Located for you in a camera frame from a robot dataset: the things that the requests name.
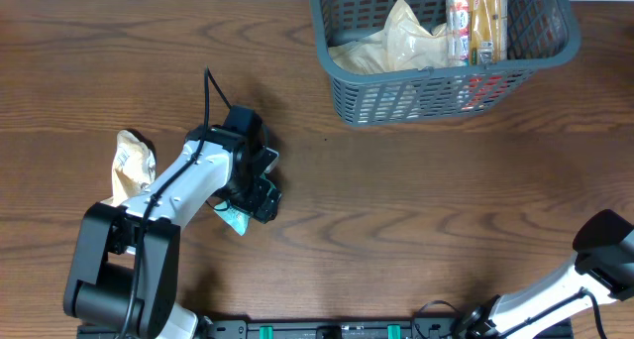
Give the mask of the teal snack packet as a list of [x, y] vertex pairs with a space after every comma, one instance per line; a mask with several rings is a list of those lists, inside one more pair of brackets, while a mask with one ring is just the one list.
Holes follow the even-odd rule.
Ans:
[[255, 178], [254, 186], [246, 198], [233, 197], [216, 205], [209, 201], [207, 204], [226, 224], [244, 236], [251, 220], [262, 224], [274, 220], [280, 200], [281, 192], [265, 175], [261, 175]]

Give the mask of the beige paper bag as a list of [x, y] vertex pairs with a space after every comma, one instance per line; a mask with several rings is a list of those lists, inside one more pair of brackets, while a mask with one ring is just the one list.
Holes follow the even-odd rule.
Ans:
[[102, 200], [111, 206], [138, 195], [156, 179], [156, 157], [147, 143], [127, 130], [120, 131], [116, 141], [111, 166], [112, 195]]
[[404, 0], [397, 0], [380, 32], [328, 53], [338, 67], [359, 75], [450, 66], [447, 24], [428, 32]]

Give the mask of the Kleenex tissue multipack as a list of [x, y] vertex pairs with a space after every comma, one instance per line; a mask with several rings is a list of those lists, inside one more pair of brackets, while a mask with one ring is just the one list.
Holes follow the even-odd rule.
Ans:
[[470, 0], [446, 0], [450, 66], [467, 66], [470, 52]]

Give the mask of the spaghetti packet with red ends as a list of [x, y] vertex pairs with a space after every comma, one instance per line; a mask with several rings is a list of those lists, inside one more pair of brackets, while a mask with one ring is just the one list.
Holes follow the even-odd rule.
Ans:
[[508, 0], [470, 0], [470, 65], [507, 59]]

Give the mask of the grey plastic lattice basket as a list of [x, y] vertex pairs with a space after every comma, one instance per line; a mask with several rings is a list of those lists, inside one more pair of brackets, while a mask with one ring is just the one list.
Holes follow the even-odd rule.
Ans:
[[[446, 0], [404, 0], [420, 24], [446, 22]], [[317, 56], [334, 109], [347, 124], [373, 126], [479, 114], [537, 70], [570, 61], [581, 45], [570, 0], [505, 0], [507, 58], [496, 63], [357, 75], [328, 49], [380, 31], [397, 0], [309, 0]]]

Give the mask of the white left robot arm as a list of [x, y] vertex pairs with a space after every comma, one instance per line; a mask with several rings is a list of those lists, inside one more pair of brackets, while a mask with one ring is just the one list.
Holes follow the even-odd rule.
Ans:
[[210, 197], [266, 223], [280, 191], [266, 179], [277, 151], [260, 139], [252, 109], [233, 106], [221, 125], [190, 131], [181, 154], [147, 189], [84, 214], [63, 296], [66, 315], [115, 338], [197, 338], [201, 318], [175, 301], [182, 230]]

